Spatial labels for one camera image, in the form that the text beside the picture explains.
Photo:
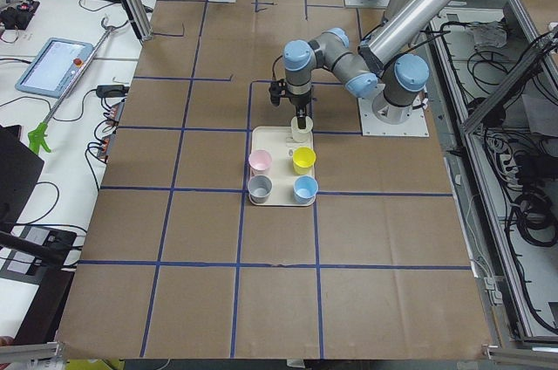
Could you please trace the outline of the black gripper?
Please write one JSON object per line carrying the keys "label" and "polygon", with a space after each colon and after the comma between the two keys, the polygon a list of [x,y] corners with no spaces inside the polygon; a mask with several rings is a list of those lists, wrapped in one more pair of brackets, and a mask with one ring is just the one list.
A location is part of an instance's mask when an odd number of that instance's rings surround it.
{"label": "black gripper", "polygon": [[295,86],[286,82],[285,97],[296,109],[296,124],[298,128],[306,127],[307,108],[311,101],[313,85],[306,84]]}

